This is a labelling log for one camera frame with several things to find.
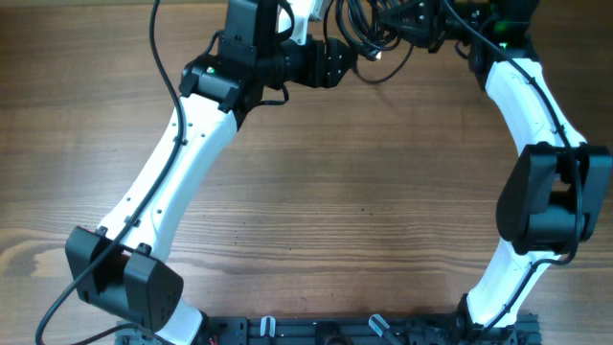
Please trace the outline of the black USB cable gold plug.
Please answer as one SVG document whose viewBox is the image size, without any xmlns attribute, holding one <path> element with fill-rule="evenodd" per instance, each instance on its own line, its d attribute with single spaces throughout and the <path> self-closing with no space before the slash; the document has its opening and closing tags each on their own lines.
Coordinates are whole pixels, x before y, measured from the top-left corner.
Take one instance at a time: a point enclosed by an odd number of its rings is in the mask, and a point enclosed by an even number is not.
<svg viewBox="0 0 613 345">
<path fill-rule="evenodd" d="M 324 40 L 329 41 L 329 15 L 333 12 L 349 48 L 368 61 L 377 61 L 381 53 L 394 51 L 402 40 L 398 29 L 381 24 L 380 16 L 403 4 L 403 0 L 330 0 L 322 19 Z"/>
</svg>

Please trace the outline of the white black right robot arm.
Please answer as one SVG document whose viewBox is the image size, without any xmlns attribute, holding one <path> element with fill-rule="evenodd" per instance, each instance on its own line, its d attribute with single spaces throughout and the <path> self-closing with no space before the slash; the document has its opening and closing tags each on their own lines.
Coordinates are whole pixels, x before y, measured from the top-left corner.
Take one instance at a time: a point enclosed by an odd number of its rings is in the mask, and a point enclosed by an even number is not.
<svg viewBox="0 0 613 345">
<path fill-rule="evenodd" d="M 591 146 L 568 122 L 543 76 L 528 30 L 535 1 L 395 1 L 381 28 L 431 53 L 443 41 L 465 55 L 503 115 L 518 160 L 496 205 L 500 236 L 480 282 L 467 294 L 482 333 L 515 323 L 519 307 L 550 266 L 572 262 L 592 236 L 612 173 L 605 147 Z"/>
</svg>

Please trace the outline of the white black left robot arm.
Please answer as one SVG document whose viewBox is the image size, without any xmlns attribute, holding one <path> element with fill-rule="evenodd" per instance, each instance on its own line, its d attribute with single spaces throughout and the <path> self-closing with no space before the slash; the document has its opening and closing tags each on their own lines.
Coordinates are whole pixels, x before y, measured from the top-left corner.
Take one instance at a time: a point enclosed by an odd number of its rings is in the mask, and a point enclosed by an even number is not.
<svg viewBox="0 0 613 345">
<path fill-rule="evenodd" d="M 76 228 L 65 253 L 79 298 L 128 327 L 170 344 L 200 344 L 207 315 L 182 297 L 167 265 L 178 224 L 195 191 L 265 88 L 288 82 L 336 86 L 355 63 L 334 38 L 308 25 L 323 17 L 314 0 L 229 3 L 225 26 L 170 88 L 174 110 L 152 155 L 124 198 L 94 231 Z"/>
</svg>

